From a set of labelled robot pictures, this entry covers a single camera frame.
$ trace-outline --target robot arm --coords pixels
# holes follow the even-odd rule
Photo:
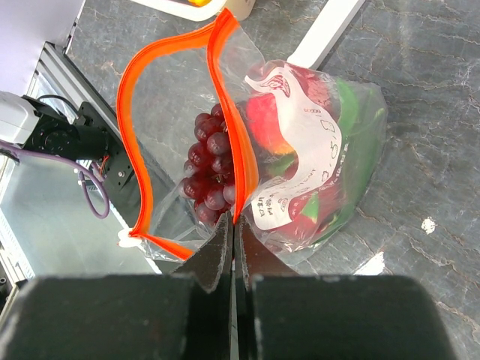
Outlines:
[[[22,149],[69,160],[99,161],[112,139],[89,120],[70,124],[51,106],[27,96],[0,91],[0,140]]]
[[[0,140],[23,145],[37,126],[36,110],[27,100],[0,91]]]

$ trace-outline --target white strip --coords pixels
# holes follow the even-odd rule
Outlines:
[[[20,247],[20,243],[17,240],[14,232],[12,231],[10,224],[5,217],[2,209],[0,208],[0,241],[4,249],[12,254],[13,262],[17,261],[19,267],[22,269],[23,274],[27,279],[32,279],[35,276],[29,260],[26,258],[25,253]]]
[[[64,54],[68,53],[68,50],[70,50],[71,44],[72,44],[73,39],[74,39],[75,30],[77,29],[77,24],[80,20],[80,15],[82,14],[83,8],[85,7],[85,2],[86,2],[86,0],[83,0],[83,3],[80,6],[80,10],[78,12],[78,15],[76,16],[76,19],[73,22],[73,24],[75,24],[75,25],[73,25],[72,29],[70,30],[70,35],[69,35],[70,39],[67,40],[67,43],[65,44],[66,46],[64,47]]]
[[[34,73],[33,76],[31,77],[30,86],[28,87],[28,90],[26,92],[26,95],[28,95],[30,98],[35,98],[35,99],[37,98],[37,93],[38,93],[37,79],[38,79],[38,74]]]
[[[385,269],[385,259],[383,251],[368,260],[359,270],[355,271],[355,275],[380,275]]]
[[[287,61],[316,70],[364,2],[365,0],[329,0]]]
[[[10,285],[14,285],[20,280],[25,280],[25,276],[17,274],[14,266],[10,261],[10,257],[8,256],[7,251],[5,251],[4,249],[0,249],[0,265],[4,269],[5,274],[7,274],[7,279]]]
[[[2,203],[5,193],[7,192],[8,184],[15,169],[15,161],[7,158],[7,163],[0,178],[0,203]]]

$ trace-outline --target marble countertop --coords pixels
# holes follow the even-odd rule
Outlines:
[[[325,1],[257,0],[242,25],[286,59]],[[367,0],[322,71],[382,87],[388,141],[355,216],[301,273],[416,278],[459,359],[480,359],[480,7],[474,0]],[[199,23],[128,0],[87,0],[68,55],[115,108],[131,57]]]

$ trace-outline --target plastic bag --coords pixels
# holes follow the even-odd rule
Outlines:
[[[146,93],[158,94],[156,101]],[[185,199],[184,164],[199,139],[196,117],[217,102],[231,153],[209,152],[202,166],[216,169],[217,158],[231,157],[232,168],[192,175],[210,184],[198,185],[199,197],[189,193],[198,197],[195,204]],[[347,221],[378,161],[386,107],[375,85],[284,61],[266,64],[224,10],[204,28],[141,50],[121,79],[117,114],[141,196],[130,236],[146,240],[150,257],[186,260],[213,232],[199,212],[211,205],[206,192],[224,186],[232,173],[233,220],[244,212],[273,251],[294,251],[331,235]]]

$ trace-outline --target paper label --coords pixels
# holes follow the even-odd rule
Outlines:
[[[330,114],[303,92],[287,64],[264,80],[246,77],[245,82],[257,92],[275,96],[280,132],[298,156],[298,170],[290,180],[278,176],[252,195],[255,224],[270,230],[292,222],[288,208],[294,198],[321,187],[334,175],[342,135]]]

